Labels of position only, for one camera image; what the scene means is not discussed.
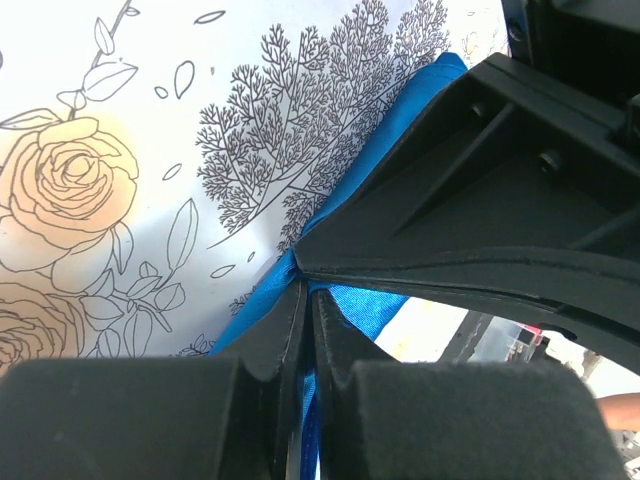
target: orange rose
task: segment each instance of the orange rose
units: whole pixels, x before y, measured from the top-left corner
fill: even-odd
[[[54,283],[65,291],[80,291],[102,273],[113,242],[108,231],[131,207],[138,165],[127,147],[98,126],[93,118],[79,118],[27,133],[13,146],[0,174],[5,268],[55,264]],[[86,258],[78,256],[89,249]],[[91,268],[91,275],[74,272],[96,262],[103,265]]]
[[[26,276],[36,274],[0,273],[13,282],[0,283],[0,376],[24,360],[77,356],[85,322],[78,299],[65,297],[41,275],[32,281]]]

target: folded blue fabric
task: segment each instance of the folded blue fabric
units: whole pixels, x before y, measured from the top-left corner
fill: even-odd
[[[415,74],[380,125],[371,134],[342,181],[305,226],[303,235],[355,192],[427,103],[442,88],[465,71],[466,67],[457,55],[443,53],[438,60]],[[293,252],[289,250],[260,282],[245,306],[218,338],[210,354],[222,350],[266,315],[273,308],[287,285],[297,275],[299,275],[299,271],[295,264],[295,258]],[[318,287],[319,285],[310,283],[311,290]],[[380,334],[407,300],[401,295],[339,285],[328,286],[328,288],[344,316],[372,339]],[[315,409],[314,392],[315,382],[313,375],[310,374],[305,381],[303,408],[304,427],[301,452],[301,478],[303,480],[315,478],[319,422]]]

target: blue fabric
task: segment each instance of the blue fabric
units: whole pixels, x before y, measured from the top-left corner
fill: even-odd
[[[442,54],[435,63],[419,70],[407,83],[380,125],[354,160],[322,208],[311,218],[303,235],[341,205],[367,178],[375,166],[409,127],[415,117],[441,89],[466,71],[460,58]],[[242,335],[275,305],[287,285],[298,274],[293,252],[289,250],[258,285],[244,307],[222,333],[210,354],[215,354]],[[310,283],[310,288],[318,288]],[[339,285],[328,286],[344,316],[369,338],[375,339],[407,300],[385,294]],[[301,452],[301,478],[315,478],[318,452],[318,409],[315,408],[315,382],[310,374],[304,388],[304,425]]]

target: skin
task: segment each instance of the skin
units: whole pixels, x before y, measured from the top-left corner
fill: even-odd
[[[596,402],[610,430],[640,431],[640,393],[612,395]]]

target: rose drawing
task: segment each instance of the rose drawing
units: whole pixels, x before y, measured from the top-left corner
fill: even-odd
[[[80,292],[106,268],[114,227],[136,193],[138,165],[94,118],[21,136],[0,173],[0,264],[48,269],[53,284]]]
[[[0,278],[0,376],[25,360],[82,351],[85,315],[77,298],[32,272],[0,269]]]

